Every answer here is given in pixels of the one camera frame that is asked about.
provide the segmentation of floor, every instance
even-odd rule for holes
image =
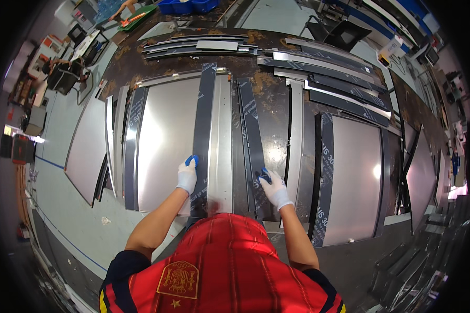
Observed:
[[[310,9],[299,8],[294,0],[281,0],[278,2],[260,0],[243,24],[243,28],[266,29],[298,35],[308,19],[308,16],[311,14],[315,15]],[[168,25],[164,25],[164,27],[157,28],[154,31],[167,32],[167,29]],[[154,31],[143,37],[147,38],[155,35]],[[105,35],[107,38],[110,38],[116,32],[117,28],[113,27],[107,30]],[[308,30],[303,33],[303,36],[312,38]],[[109,44],[97,64],[91,68],[94,76],[94,85],[99,83],[116,49],[117,46],[115,44]],[[353,48],[352,53],[373,64],[377,64],[375,49],[374,43],[361,41]],[[407,68],[407,62],[408,61],[404,59],[402,61],[403,67],[400,68],[393,65],[392,70],[398,73],[401,78],[425,100],[424,91],[420,83],[411,76]],[[388,69],[382,66],[380,67],[385,76],[388,88],[392,88],[393,83]],[[413,68],[415,68],[416,71],[421,71],[417,66],[413,65]],[[81,98],[84,97],[86,93],[92,94],[93,92],[94,88],[88,88],[88,90],[83,92]],[[123,206],[115,200],[112,192],[107,189],[105,189],[103,193],[101,202],[96,202],[93,208],[88,206],[65,176],[63,168],[78,118],[85,102],[87,102],[90,97],[87,97],[84,103],[77,105],[77,95],[73,90],[67,96],[56,94],[53,91],[47,91],[45,96],[49,99],[46,127],[42,135],[45,142],[38,144],[36,152],[37,157],[34,163],[34,170],[38,171],[38,176],[36,182],[29,187],[33,197],[32,203],[36,205],[35,212],[38,213],[35,213],[36,218],[33,219],[33,222],[34,224],[40,224],[38,219],[42,219],[44,223],[42,227],[46,227],[49,230],[51,237],[54,236],[53,238],[59,241],[69,254],[75,257],[83,267],[103,279],[111,260],[125,247],[126,240],[132,229],[145,215],[141,212],[125,210]],[[393,101],[393,107],[395,111],[398,112],[395,93],[392,93],[390,96]],[[111,222],[104,224],[102,222],[103,217],[106,217]],[[174,239],[184,228],[185,222],[184,218],[176,218],[169,230],[166,240],[161,247],[156,249],[153,253],[153,260],[157,258],[160,260],[173,250],[174,244],[177,244],[177,240]],[[407,219],[401,218],[396,222],[390,225],[390,227],[394,229],[398,227],[407,228],[407,225],[404,226],[407,224]],[[34,225],[34,227],[37,229],[37,232],[40,226]],[[391,232],[387,234],[390,238],[395,238],[395,241],[390,241],[391,245],[393,245],[394,242],[404,240],[404,238],[398,238],[396,235],[391,234]],[[341,249],[337,252],[330,252],[332,248],[324,248],[319,251],[319,256],[331,253],[334,255],[337,254],[339,258],[345,259],[345,255],[349,253],[348,251],[357,249],[357,246],[361,249],[363,245],[365,245],[365,243],[361,242],[355,243],[355,245],[349,245],[348,248],[345,248],[346,252]],[[387,249],[383,243],[379,243],[379,245],[377,249]],[[279,249],[282,250],[282,247],[285,248],[285,244],[279,245],[279,247]],[[283,256],[286,255],[285,250],[279,251],[279,253]],[[364,261],[371,262],[372,260],[357,260],[355,262]],[[330,277],[334,284],[338,285],[338,290],[341,292],[345,281],[342,280],[339,272],[327,268],[338,267],[333,263],[329,264],[326,262],[324,264],[326,275]],[[352,275],[354,277],[359,276],[358,273],[355,273],[354,269],[355,267],[349,267],[343,274]],[[364,275],[358,279],[367,281],[370,278]]]

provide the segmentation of white work glove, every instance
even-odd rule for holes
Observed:
[[[268,200],[277,208],[277,211],[280,211],[280,208],[286,204],[294,204],[287,195],[286,183],[277,173],[269,171],[266,168],[263,168],[261,172],[263,176],[270,177],[271,183],[262,176],[259,176],[257,181],[260,182]]]
[[[198,164],[198,156],[190,155],[185,162],[181,162],[177,171],[177,186],[188,192],[188,195],[195,190],[197,184],[196,167]]]

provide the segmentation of red tool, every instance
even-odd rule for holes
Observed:
[[[126,18],[125,21],[122,21],[122,27],[127,27],[127,25],[131,24],[132,22],[134,22],[135,20],[138,20],[140,18],[142,18],[143,16],[145,16],[148,12],[143,12],[141,14],[138,14],[136,15],[135,17],[129,19],[129,18]]]

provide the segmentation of embroidered crest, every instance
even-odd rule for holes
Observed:
[[[157,293],[197,299],[198,269],[185,261],[177,261],[164,267],[158,282]]]

